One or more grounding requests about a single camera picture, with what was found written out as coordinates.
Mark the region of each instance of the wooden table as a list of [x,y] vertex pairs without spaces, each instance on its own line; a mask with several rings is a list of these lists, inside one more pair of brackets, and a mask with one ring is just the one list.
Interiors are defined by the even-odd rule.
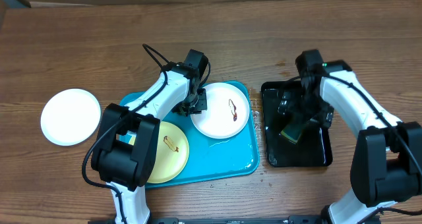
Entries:
[[[40,129],[48,99],[91,91],[104,108],[148,89],[158,67],[148,43],[182,61],[196,49],[212,62],[209,81],[248,87],[260,165],[249,176],[147,191],[155,217],[286,217],[317,214],[350,188],[356,140],[338,114],[329,168],[275,169],[265,158],[260,86],[297,75],[294,60],[320,49],[346,60],[362,85],[403,121],[422,123],[422,0],[319,0],[8,10],[0,33],[0,222],[86,223],[115,215],[110,191],[87,185],[82,158]],[[88,171],[93,179],[97,172]],[[422,208],[422,197],[397,205]],[[422,217],[388,213],[385,223]]]

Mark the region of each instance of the plastic tray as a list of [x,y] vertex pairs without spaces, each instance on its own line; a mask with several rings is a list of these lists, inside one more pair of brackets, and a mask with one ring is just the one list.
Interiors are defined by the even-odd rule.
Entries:
[[[328,129],[308,126],[296,144],[280,134],[289,123],[289,117],[277,112],[281,102],[278,91],[283,83],[265,82],[261,87],[268,163],[273,167],[329,166],[332,163],[332,152]],[[285,90],[296,88],[301,88],[300,82],[292,82]]]
[[[248,98],[249,106],[251,106],[247,89],[242,83],[236,81],[225,83],[239,88]],[[126,105],[142,94],[143,92],[131,93],[121,100],[120,105]],[[146,188],[249,175],[258,168],[258,142],[256,141],[252,111],[249,113],[249,120],[245,128],[227,139],[213,139],[203,135],[195,128],[190,116],[183,117],[169,113],[164,121],[178,126],[186,134],[189,141],[189,159],[185,168],[174,179],[161,184],[147,183]],[[129,142],[130,136],[120,136],[119,139]]]

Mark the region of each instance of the white paper plate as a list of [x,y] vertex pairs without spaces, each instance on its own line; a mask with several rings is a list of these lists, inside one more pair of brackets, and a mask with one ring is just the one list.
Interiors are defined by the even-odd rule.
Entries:
[[219,139],[229,138],[242,131],[247,124],[250,108],[241,90],[222,82],[204,88],[208,109],[201,114],[191,115],[196,129],[205,136]]
[[90,92],[69,89],[47,102],[41,114],[41,129],[50,142],[71,146],[89,138],[100,117],[100,103]]

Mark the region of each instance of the wire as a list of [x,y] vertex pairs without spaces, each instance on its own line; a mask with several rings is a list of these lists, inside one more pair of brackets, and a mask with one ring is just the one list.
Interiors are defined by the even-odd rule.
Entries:
[[164,82],[163,82],[163,84],[148,99],[144,100],[140,105],[138,105],[137,107],[135,107],[133,110],[129,111],[125,116],[121,117],[114,125],[112,125],[109,129],[107,129],[106,132],[103,133],[94,142],[94,144],[91,146],[91,148],[86,153],[85,158],[84,158],[84,161],[82,162],[82,177],[84,178],[85,182],[87,182],[88,184],[90,184],[92,186],[95,186],[95,187],[109,188],[110,190],[112,190],[112,191],[114,191],[116,193],[116,197],[119,200],[120,215],[122,217],[122,222],[124,222],[124,224],[127,224],[127,220],[126,220],[126,217],[125,217],[125,212],[123,210],[123,201],[122,201],[121,193],[120,193],[119,189],[116,188],[116,187],[114,187],[114,186],[108,185],[108,184],[101,184],[101,183],[98,183],[98,182],[91,181],[86,176],[86,164],[88,163],[88,160],[89,160],[92,152],[94,151],[94,148],[98,145],[98,143],[100,143],[101,140],[103,140],[107,135],[109,135],[110,131],[112,131],[116,127],[120,127],[132,114],[136,113],[139,109],[142,109],[146,104],[148,104],[151,100],[153,100],[164,89],[164,87],[167,85],[167,73],[163,70],[163,65],[159,62],[159,60],[157,60],[157,58],[155,56],[153,56],[153,54],[149,51],[149,49],[151,49],[154,53],[156,53],[158,56],[160,56],[166,63],[169,63],[169,61],[161,53],[158,53],[155,49],[151,48],[149,45],[146,45],[144,43],[142,46],[145,49],[145,51],[149,54],[149,56],[151,56],[151,58],[161,68],[161,71],[164,74]]
[[208,62],[208,74],[206,75],[206,77],[204,78],[204,80],[199,84],[199,88],[201,88],[205,82],[208,80],[208,77],[210,76],[211,73],[211,63]]
[[[394,129],[394,127],[385,119],[385,117],[374,106],[374,104],[370,101],[370,99],[359,88],[357,88],[355,85],[353,85],[353,83],[350,83],[350,82],[343,80],[341,78],[337,78],[335,76],[330,76],[329,74],[314,74],[314,75],[308,75],[308,76],[295,76],[293,78],[290,78],[289,80],[287,80],[283,84],[282,88],[284,88],[287,84],[289,84],[290,82],[293,82],[294,80],[302,79],[304,77],[312,77],[312,76],[321,77],[321,78],[326,77],[326,78],[329,78],[329,79],[332,79],[332,80],[336,80],[338,82],[341,82],[341,83],[349,86],[353,90],[355,90],[362,97],[362,99],[365,100],[365,102],[368,104],[368,106],[374,111],[375,115],[377,115],[377,117],[394,133],[394,135],[396,136],[396,138],[399,140],[400,144],[402,145],[404,151],[410,157],[412,163],[415,165],[417,172],[419,173],[420,176],[422,176],[421,167],[419,166],[418,162],[415,159],[415,156],[413,155],[413,153],[411,152],[411,150],[407,146],[404,139],[398,134],[397,130]],[[404,214],[404,215],[412,215],[412,216],[422,215],[422,210],[420,210],[420,211],[405,211],[405,210],[399,210],[397,208],[377,208],[375,211],[373,211],[372,213],[367,215],[364,219],[360,220],[360,222],[358,222],[357,224],[363,224],[364,222],[366,222],[370,218],[374,217],[376,214],[382,213],[384,211],[393,211],[393,212],[396,212],[396,213],[400,213],[400,214]]]

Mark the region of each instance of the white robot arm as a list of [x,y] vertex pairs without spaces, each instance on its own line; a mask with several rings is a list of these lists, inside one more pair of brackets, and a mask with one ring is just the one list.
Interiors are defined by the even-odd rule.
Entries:
[[[386,151],[401,153],[407,146],[416,162],[421,163],[421,126],[403,123],[381,107],[344,61],[323,63],[319,52],[311,50],[304,51],[296,65],[305,89],[303,97],[318,94],[323,101],[319,103],[328,103],[337,110],[357,139],[350,172],[352,188],[323,210],[325,219],[331,224],[362,223],[379,208],[421,194],[420,174],[407,153],[398,159],[386,159]],[[405,144],[397,136],[404,138]]]
[[[164,117],[180,102],[182,102],[189,92],[189,79],[185,78],[182,74],[169,71],[167,72],[168,80],[167,85],[164,89],[150,102],[147,106],[138,110],[137,113],[140,115],[153,115],[159,120],[163,120]],[[135,107],[140,105],[145,99],[149,98],[154,92],[164,83],[164,74],[161,73],[160,78],[157,82],[150,87],[144,94],[138,99],[126,104],[129,110],[133,110]],[[111,186],[116,187],[122,193],[123,210],[128,224],[146,224],[150,217],[150,210],[146,205],[145,198],[145,186],[137,187],[135,191],[130,191],[126,186],[117,184],[116,182],[107,183]],[[116,208],[116,223],[121,223],[122,217],[119,209],[119,199],[116,197],[116,193],[111,191],[113,194],[114,205]]]
[[[330,76],[335,76],[347,82],[353,83],[372,102],[372,104],[382,113],[386,120],[396,126],[401,122],[399,118],[387,112],[374,98],[360,85],[354,72],[341,70],[331,72]],[[327,77],[321,78],[320,96],[338,111],[342,119],[347,123],[355,137],[360,130],[365,130],[370,126],[385,128],[386,125],[377,118],[374,111],[368,106],[365,100],[352,88]],[[329,215],[332,224],[357,223],[379,207],[390,207],[396,204],[395,201],[381,202],[377,206],[367,207],[357,198],[352,189],[338,202],[333,203],[329,208]]]
[[169,62],[164,69],[166,72],[161,72],[157,82],[138,99],[124,107],[111,104],[104,111],[99,136],[128,111],[152,98],[133,113],[138,115],[128,119],[123,128],[113,131],[114,134],[136,136],[134,146],[115,138],[103,139],[92,156],[92,168],[100,173],[103,181],[121,193],[119,202],[116,192],[111,191],[117,214],[116,223],[148,222],[150,210],[146,205],[144,184],[154,167],[160,121],[170,111],[187,116],[206,109],[206,93],[204,88],[200,88],[200,79],[207,65],[208,59],[203,53],[190,50],[184,63]]

